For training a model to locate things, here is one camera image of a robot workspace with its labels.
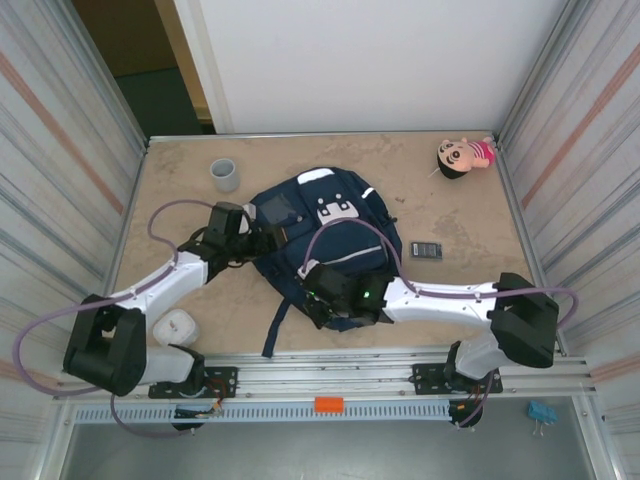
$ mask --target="wooden table surface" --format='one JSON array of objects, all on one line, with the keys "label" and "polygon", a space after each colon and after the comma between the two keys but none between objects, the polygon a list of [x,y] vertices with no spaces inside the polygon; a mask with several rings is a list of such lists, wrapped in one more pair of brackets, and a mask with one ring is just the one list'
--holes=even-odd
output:
[{"label": "wooden table surface", "polygon": [[[284,138],[202,137],[153,143],[145,159],[140,190],[120,267],[123,289],[160,267],[166,246],[150,240],[146,224],[160,205],[179,198],[238,204],[282,180],[317,166],[359,173],[385,200],[404,242],[409,278],[429,283],[472,284],[497,281],[511,271],[529,278],[502,184],[495,167],[448,180],[436,168],[436,148],[449,138],[481,139],[486,132],[327,135]],[[240,188],[220,194],[209,175],[217,158],[232,158]],[[176,244],[207,224],[209,210],[175,206],[157,220],[155,231]],[[442,243],[442,261],[412,260],[411,241]],[[204,354],[260,352],[282,297],[252,265],[227,269],[205,287],[183,298],[200,326],[193,348]],[[476,334],[473,329],[436,321],[375,325],[337,333],[317,330],[310,319],[289,309],[276,352],[291,350],[448,345]]]}]

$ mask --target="gray cup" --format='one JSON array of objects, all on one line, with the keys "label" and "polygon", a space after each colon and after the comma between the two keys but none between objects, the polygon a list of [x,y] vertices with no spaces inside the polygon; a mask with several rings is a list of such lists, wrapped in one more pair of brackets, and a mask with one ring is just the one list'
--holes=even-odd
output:
[{"label": "gray cup", "polygon": [[216,188],[224,193],[233,192],[240,186],[236,164],[230,158],[220,158],[211,164],[211,176]]}]

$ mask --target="floor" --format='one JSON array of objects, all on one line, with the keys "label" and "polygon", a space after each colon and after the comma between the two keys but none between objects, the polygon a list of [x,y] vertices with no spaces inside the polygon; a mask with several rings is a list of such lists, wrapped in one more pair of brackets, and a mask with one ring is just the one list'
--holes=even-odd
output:
[{"label": "floor", "polygon": [[[403,265],[409,278],[429,283],[495,282],[501,272],[528,276],[498,171],[476,169],[449,180],[439,172],[436,150],[445,139],[483,138],[486,132],[321,135],[290,138],[198,137],[152,143],[145,160],[117,288],[137,282],[168,259],[165,245],[149,239],[146,226],[162,204],[196,198],[244,204],[258,192],[317,166],[338,166],[359,173],[398,218],[404,241]],[[240,188],[220,194],[209,174],[211,163],[232,158]],[[209,210],[177,206],[163,212],[154,229],[180,244],[206,225]],[[442,261],[411,259],[411,241],[439,242]],[[175,308],[187,311],[200,326],[193,348],[209,353],[262,351],[269,325],[282,297],[252,265],[228,269]],[[289,309],[276,351],[332,348],[450,345],[477,332],[437,321],[375,325],[337,333],[317,330],[310,319]]]},{"label": "floor", "polygon": [[559,422],[543,437],[532,435],[528,399],[490,400],[475,432],[429,421],[219,424],[149,440],[115,425],[80,426],[61,478],[593,479],[571,400],[544,402]]}]

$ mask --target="pink doll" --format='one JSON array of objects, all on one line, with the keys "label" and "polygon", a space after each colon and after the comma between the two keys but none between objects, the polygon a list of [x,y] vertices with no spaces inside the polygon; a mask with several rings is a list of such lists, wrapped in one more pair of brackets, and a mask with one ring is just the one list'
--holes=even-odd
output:
[{"label": "pink doll", "polygon": [[485,137],[481,142],[445,140],[438,147],[438,166],[447,178],[459,178],[472,168],[487,168],[493,165],[496,151],[493,139]]}]

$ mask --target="wire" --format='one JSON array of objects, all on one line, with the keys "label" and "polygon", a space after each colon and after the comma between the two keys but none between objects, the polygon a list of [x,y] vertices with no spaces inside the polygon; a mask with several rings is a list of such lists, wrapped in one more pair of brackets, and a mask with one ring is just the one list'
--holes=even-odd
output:
[{"label": "wire", "polygon": [[469,394],[469,396],[462,401],[463,405],[465,403],[467,403],[469,401],[469,399],[471,399],[471,397],[473,397],[473,394],[474,394],[475,391],[476,391],[476,387],[474,385],[473,388],[471,389],[471,393]]},{"label": "wire", "polygon": [[122,421],[122,419],[118,416],[118,412],[116,412],[116,396],[115,394],[111,394],[111,400],[109,401],[109,408],[111,409],[111,416],[118,424],[118,426],[124,428],[127,432],[137,435],[138,437],[145,438],[177,438],[182,435],[186,435],[189,433],[189,430],[183,430],[181,432],[149,432],[146,430],[138,430],[137,428],[132,428],[126,423]]},{"label": "wire", "polygon": [[467,423],[473,420],[475,416],[482,410],[482,407],[484,407],[484,404],[487,402],[487,398],[489,398],[489,390],[491,390],[491,386],[493,385],[493,373],[494,371],[492,370],[489,375],[487,386],[484,389],[482,400],[480,400],[480,403],[476,406],[475,410],[471,412],[467,418],[457,424],[459,428],[464,427]]},{"label": "wire", "polygon": [[[451,299],[451,300],[479,300],[479,299],[488,299],[488,298],[506,298],[506,297],[515,297],[519,295],[532,295],[536,293],[551,293],[551,294],[555,293],[555,294],[568,295],[569,297],[571,297],[571,300],[572,300],[571,308],[569,308],[569,311],[565,314],[562,320],[558,322],[558,325],[556,326],[556,328],[558,329],[566,325],[567,322],[571,319],[571,317],[573,317],[573,315],[576,313],[576,310],[578,310],[578,304],[579,304],[578,294],[575,291],[571,290],[570,288],[531,287],[531,288],[520,288],[518,290],[506,290],[502,292],[487,292],[487,293],[479,293],[479,294],[432,292],[429,290],[418,289],[415,285],[411,283],[411,281],[407,277],[404,269],[402,268],[402,262],[400,261],[398,252],[396,252],[396,249],[394,248],[391,241],[387,237],[385,237],[384,234],[380,230],[378,230],[376,227],[359,218],[349,218],[349,217],[336,218],[322,225],[313,234],[313,237],[311,237],[311,241],[309,242],[309,246],[307,247],[307,251],[304,255],[304,261],[302,262],[303,273],[306,273],[307,263],[309,263],[309,258],[311,257],[311,251],[313,250],[313,247],[315,243],[318,241],[318,238],[320,237],[320,235],[322,235],[322,233],[325,232],[329,227],[342,222],[357,223],[358,225],[362,225],[363,227],[366,227],[369,230],[371,230],[373,233],[375,233],[391,251],[391,254],[393,255],[393,259],[396,263],[396,268],[398,269],[398,275],[402,279],[402,282],[407,286],[409,290],[411,290],[413,293],[417,295],[433,297],[433,298],[445,298],[445,299]],[[485,388],[485,392],[482,397],[482,400],[480,400],[480,403],[478,404],[476,409],[467,418],[465,418],[462,422],[460,422],[458,426],[462,427],[467,423],[469,423],[482,409],[483,405],[485,404],[489,396],[489,390],[491,389],[491,385],[493,384],[493,373],[494,372],[492,371],[491,375],[489,375],[489,381]]]},{"label": "wire", "polygon": [[220,403],[222,403],[222,400],[224,400],[225,398],[227,398],[227,385],[224,383],[224,380],[221,380],[219,378],[207,378],[205,380],[205,383],[209,384],[207,385],[209,387],[209,389],[215,393],[216,395],[218,394],[218,392],[216,392],[216,389],[213,385],[210,385],[211,383],[217,383],[218,385],[220,385]]},{"label": "wire", "polygon": [[[205,207],[213,208],[213,205],[211,205],[210,203],[207,203],[207,202],[203,202],[201,200],[180,199],[180,200],[174,200],[172,202],[165,203],[164,205],[160,206],[155,212],[153,212],[151,214],[151,217],[149,217],[149,222],[147,223],[147,234],[149,235],[149,237],[152,240],[155,240],[155,241],[160,242],[160,243],[164,243],[165,245],[167,245],[171,249],[171,252],[173,254],[173,263],[174,264],[177,263],[177,261],[178,261],[178,247],[176,247],[175,243],[173,243],[171,240],[169,240],[167,238],[164,238],[164,237],[160,237],[160,236],[156,235],[155,233],[153,233],[153,224],[154,224],[156,218],[158,217],[158,215],[161,212],[163,212],[164,210],[166,210],[169,207],[172,207],[174,205],[179,205],[179,204],[203,205]],[[27,369],[24,367],[24,365],[22,363],[21,356],[20,356],[21,349],[22,349],[22,342],[24,341],[25,337],[34,328],[42,325],[43,323],[50,322],[50,321],[52,321],[52,320],[54,320],[56,318],[59,318],[59,317],[62,317],[62,316],[66,316],[66,315],[73,315],[73,314],[79,313],[79,312],[85,312],[87,310],[95,310],[97,308],[108,307],[109,305],[113,305],[113,304],[116,304],[116,303],[119,303],[119,302],[123,302],[125,300],[129,300],[130,298],[134,297],[135,295],[139,295],[140,293],[144,292],[145,290],[148,290],[149,288],[153,287],[154,285],[160,283],[172,271],[173,271],[173,265],[169,265],[166,268],[166,270],[164,270],[157,277],[152,278],[147,283],[141,285],[134,292],[127,293],[127,294],[122,295],[120,297],[107,298],[107,299],[104,299],[104,300],[100,300],[99,302],[85,303],[83,305],[72,305],[70,307],[63,308],[61,310],[48,313],[46,315],[38,317],[35,320],[29,322],[22,330],[20,330],[20,332],[18,332],[18,335],[16,336],[15,340],[13,341],[13,346],[11,348],[11,357],[12,357],[12,360],[13,360],[13,365],[15,366],[16,371],[18,372],[18,375],[20,375],[20,377],[25,381],[25,383],[27,385],[29,385],[30,387],[34,388],[35,390],[38,390],[41,393],[44,393],[44,394],[47,394],[47,395],[52,395],[52,396],[71,397],[71,396],[75,396],[75,395],[82,395],[82,394],[85,394],[85,393],[91,393],[91,392],[95,392],[95,391],[100,390],[100,388],[98,388],[98,387],[81,388],[81,389],[78,389],[78,390],[56,390],[56,389],[47,387],[46,385],[43,385],[43,384],[37,382],[31,376],[31,374],[27,371]]]},{"label": "wire", "polygon": [[207,388],[209,388],[209,390],[211,390],[211,392],[216,396],[217,401],[213,403],[213,405],[211,405],[211,410],[209,411],[209,413],[213,413],[216,409],[216,405],[220,408],[222,408],[222,400],[224,399],[224,397],[218,393],[218,391],[213,387],[213,385],[205,382],[207,385]]}]

